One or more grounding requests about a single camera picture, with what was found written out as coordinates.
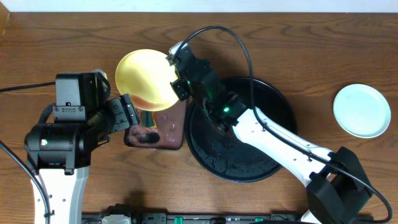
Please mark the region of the green orange sponge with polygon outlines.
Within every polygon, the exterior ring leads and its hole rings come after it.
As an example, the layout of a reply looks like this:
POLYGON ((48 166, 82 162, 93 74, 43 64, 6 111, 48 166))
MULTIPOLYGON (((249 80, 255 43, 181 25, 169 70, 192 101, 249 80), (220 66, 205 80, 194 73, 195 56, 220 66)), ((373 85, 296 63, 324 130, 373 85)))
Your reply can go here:
POLYGON ((156 123, 152 111, 142 111, 141 126, 145 128, 154 128, 156 123))

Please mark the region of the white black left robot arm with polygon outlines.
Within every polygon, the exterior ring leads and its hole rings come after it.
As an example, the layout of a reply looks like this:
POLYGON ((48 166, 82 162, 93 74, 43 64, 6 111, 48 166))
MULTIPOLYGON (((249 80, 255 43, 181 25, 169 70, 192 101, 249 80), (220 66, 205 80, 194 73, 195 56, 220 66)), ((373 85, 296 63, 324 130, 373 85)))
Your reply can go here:
POLYGON ((56 102, 24 140, 35 199, 35 223, 81 223, 91 153, 110 134, 139 124, 129 95, 111 99, 104 71, 59 73, 56 102))

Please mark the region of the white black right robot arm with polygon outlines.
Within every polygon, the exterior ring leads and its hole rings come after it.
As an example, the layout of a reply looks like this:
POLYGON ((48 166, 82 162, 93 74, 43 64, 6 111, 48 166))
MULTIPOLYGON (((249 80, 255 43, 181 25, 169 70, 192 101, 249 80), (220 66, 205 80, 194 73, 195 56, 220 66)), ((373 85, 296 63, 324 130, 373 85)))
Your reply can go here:
POLYGON ((260 150, 290 171, 307 191, 306 223, 366 223, 360 210, 375 194, 354 152, 312 144, 267 117, 259 108, 228 91, 188 44, 169 50, 177 80, 171 86, 180 100, 191 96, 205 118, 219 131, 232 131, 243 143, 260 150))

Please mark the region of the light green plate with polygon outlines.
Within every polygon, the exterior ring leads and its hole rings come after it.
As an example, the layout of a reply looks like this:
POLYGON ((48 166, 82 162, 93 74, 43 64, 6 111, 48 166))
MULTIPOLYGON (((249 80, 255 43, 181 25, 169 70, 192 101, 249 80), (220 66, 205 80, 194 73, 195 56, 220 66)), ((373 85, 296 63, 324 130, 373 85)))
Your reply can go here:
POLYGON ((391 109, 375 88, 352 84, 342 88, 333 100, 333 115, 339 126, 358 138, 375 138, 391 122, 391 109))

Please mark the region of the yellow plate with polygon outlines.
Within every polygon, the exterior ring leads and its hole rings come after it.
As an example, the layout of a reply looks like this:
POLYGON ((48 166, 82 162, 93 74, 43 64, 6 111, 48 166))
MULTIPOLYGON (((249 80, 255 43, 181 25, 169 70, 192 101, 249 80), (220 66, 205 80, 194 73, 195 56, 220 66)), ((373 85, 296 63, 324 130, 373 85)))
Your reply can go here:
POLYGON ((151 49, 135 50, 119 62, 115 81, 120 94, 128 94, 136 108, 162 111, 178 101, 170 84, 177 79, 167 55, 151 49))

